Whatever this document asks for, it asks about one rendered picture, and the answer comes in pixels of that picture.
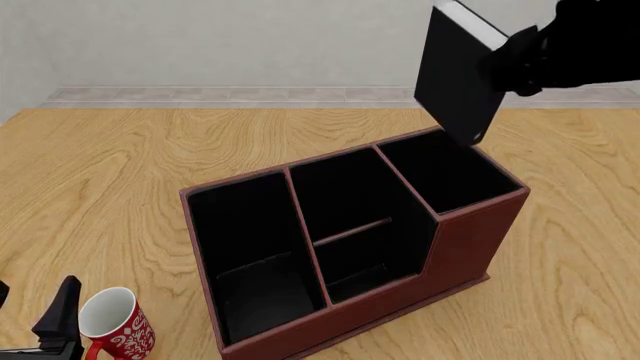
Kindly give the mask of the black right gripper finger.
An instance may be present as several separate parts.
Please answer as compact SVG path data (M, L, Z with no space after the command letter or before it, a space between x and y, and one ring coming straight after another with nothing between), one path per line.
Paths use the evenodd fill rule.
M533 80L532 63L539 47L538 26L530 26L514 35L478 62L478 72L495 92L514 92L530 97L542 91Z

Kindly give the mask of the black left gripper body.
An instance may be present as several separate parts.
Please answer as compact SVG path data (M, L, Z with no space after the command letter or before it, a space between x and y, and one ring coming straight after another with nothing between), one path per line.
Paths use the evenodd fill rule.
M77 341L45 341L40 347L0 350L0 360L82 360L84 347Z

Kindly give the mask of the black book with white pages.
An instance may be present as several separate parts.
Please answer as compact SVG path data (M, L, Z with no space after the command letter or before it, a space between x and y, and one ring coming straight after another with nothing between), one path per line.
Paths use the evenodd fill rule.
M462 2L434 2L414 98L458 143L480 143L505 97L478 64L507 40Z

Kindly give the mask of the red-brown desk caddy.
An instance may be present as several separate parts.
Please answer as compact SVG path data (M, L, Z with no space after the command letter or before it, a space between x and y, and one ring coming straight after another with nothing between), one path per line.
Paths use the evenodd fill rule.
M428 128L186 188L223 360L299 360L485 281L530 191Z

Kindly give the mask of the red white patterned mug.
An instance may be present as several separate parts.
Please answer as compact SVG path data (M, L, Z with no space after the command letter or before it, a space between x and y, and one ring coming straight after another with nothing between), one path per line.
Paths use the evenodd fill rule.
M144 360L156 343L135 294L126 287L111 287L92 296L79 311L78 326L91 341L84 360L97 360L100 352L113 360Z

